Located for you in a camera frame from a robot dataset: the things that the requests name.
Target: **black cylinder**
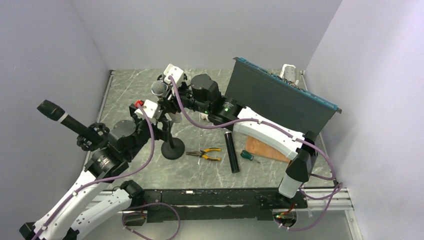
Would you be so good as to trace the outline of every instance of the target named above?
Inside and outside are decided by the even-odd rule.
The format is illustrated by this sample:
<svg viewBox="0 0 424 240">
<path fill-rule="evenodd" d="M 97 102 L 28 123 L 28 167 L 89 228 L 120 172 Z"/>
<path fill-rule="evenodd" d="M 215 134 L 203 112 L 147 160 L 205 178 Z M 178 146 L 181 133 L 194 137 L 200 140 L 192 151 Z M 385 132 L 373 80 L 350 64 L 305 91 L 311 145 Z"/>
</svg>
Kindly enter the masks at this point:
<svg viewBox="0 0 424 240">
<path fill-rule="evenodd" d="M 237 162 L 236 149 L 234 148 L 233 134 L 230 131 L 225 133 L 226 149 L 228 151 L 229 165 L 233 174 L 240 172 L 239 163 Z"/>
<path fill-rule="evenodd" d="M 37 109 L 53 121 L 58 121 L 66 114 L 65 110 L 49 100 L 44 100 Z M 94 144 L 99 144 L 103 141 L 103 138 L 97 132 L 90 130 L 70 115 L 67 115 L 60 123 Z"/>
</svg>

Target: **marble surface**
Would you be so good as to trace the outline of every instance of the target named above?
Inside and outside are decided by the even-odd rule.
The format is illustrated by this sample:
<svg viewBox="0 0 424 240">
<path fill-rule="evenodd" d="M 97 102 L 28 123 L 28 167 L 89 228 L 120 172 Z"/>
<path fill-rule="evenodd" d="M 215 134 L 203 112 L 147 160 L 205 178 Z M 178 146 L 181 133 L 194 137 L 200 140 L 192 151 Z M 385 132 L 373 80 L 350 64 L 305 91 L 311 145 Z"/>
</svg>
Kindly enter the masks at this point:
<svg viewBox="0 0 424 240">
<path fill-rule="evenodd" d="M 219 90 L 225 94 L 232 69 L 185 69 L 190 80 L 198 74 L 208 74 L 219 85 Z M 109 92 L 101 114 L 101 122 L 109 128 L 120 120 L 130 120 L 129 105 L 136 100 L 157 101 L 151 93 L 151 84 L 163 72 L 163 69 L 120 69 L 114 71 Z M 189 111 L 190 117 L 198 123 L 211 125 L 202 120 L 198 112 Z M 205 148 L 222 148 L 221 152 L 208 153 L 211 157 L 220 157 L 221 161 L 207 161 L 196 156 L 183 155 L 176 160 L 168 160 L 161 155 L 162 141 L 155 141 L 154 156 L 150 164 L 142 171 L 118 179 L 113 186 L 120 185 L 127 179 L 133 179 L 145 189 L 193 189 L 193 188 L 261 188 L 277 187 L 285 175 L 287 163 L 259 157 L 260 162 L 249 161 L 238 157 L 239 173 L 231 173 L 227 147 L 224 139 L 225 129 L 200 129 L 191 125 L 184 117 L 181 123 L 174 124 L 172 135 L 180 138 L 185 144 L 186 151 L 197 151 Z M 234 132 L 236 152 L 241 152 L 246 144 L 247 136 Z M 323 145 L 318 139 L 317 146 Z M 151 142 L 141 149 L 126 170 L 134 171 L 147 159 L 151 150 Z M 322 156 L 319 156 L 313 170 L 315 174 L 330 176 L 330 169 Z M 332 181 L 311 177 L 308 187 L 330 187 Z"/>
</svg>

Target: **light purple wall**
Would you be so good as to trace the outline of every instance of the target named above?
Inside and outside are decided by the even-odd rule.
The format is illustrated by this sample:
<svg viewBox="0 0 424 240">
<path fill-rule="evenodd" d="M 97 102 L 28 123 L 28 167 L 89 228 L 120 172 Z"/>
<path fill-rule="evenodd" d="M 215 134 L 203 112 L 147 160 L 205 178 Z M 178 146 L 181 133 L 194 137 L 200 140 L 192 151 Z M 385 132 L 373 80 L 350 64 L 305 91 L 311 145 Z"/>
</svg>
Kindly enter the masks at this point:
<svg viewBox="0 0 424 240">
<path fill-rule="evenodd" d="M 76 180 L 77 135 L 39 113 L 49 99 L 96 120 L 109 71 L 69 0 L 0 3 L 0 239 L 42 217 Z"/>
<path fill-rule="evenodd" d="M 424 1 L 344 0 L 306 69 L 366 240 L 423 237 L 423 53 Z"/>
<path fill-rule="evenodd" d="M 342 0 L 72 0 L 111 69 L 305 69 Z"/>
</svg>

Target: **black stand base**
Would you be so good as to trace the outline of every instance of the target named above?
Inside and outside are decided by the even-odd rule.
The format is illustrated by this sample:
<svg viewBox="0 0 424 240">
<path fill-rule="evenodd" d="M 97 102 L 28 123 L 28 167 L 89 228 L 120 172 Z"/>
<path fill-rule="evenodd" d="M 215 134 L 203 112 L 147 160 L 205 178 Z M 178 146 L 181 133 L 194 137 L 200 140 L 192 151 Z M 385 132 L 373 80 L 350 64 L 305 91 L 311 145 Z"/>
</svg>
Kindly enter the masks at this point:
<svg viewBox="0 0 424 240">
<path fill-rule="evenodd" d="M 186 146 L 184 145 L 184 142 L 181 141 L 181 139 L 173 137 L 172 142 L 174 145 L 173 148 L 171 147 L 171 144 L 166 141 L 162 143 L 162 147 L 160 148 L 162 155 L 169 160 L 178 159 L 184 154 L 184 151 L 186 150 Z"/>
</svg>

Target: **yellow-handled pliers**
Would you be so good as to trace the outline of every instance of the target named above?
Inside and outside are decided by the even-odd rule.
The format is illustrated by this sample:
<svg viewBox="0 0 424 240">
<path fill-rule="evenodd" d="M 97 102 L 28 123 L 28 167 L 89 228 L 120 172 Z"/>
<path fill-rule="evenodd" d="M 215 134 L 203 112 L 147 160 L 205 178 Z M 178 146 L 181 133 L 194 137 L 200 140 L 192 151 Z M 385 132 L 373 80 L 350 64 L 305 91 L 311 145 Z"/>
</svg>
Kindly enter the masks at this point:
<svg viewBox="0 0 424 240">
<path fill-rule="evenodd" d="M 206 148 L 205 150 L 200 150 L 200 151 L 187 151 L 185 154 L 197 156 L 199 158 L 204 158 L 204 159 L 209 160 L 209 161 L 221 161 L 220 157 L 215 158 L 215 157 L 210 157 L 208 155 L 205 155 L 205 153 L 209 153 L 211 151 L 221 152 L 221 148 L 211 147 L 211 148 Z"/>
</svg>

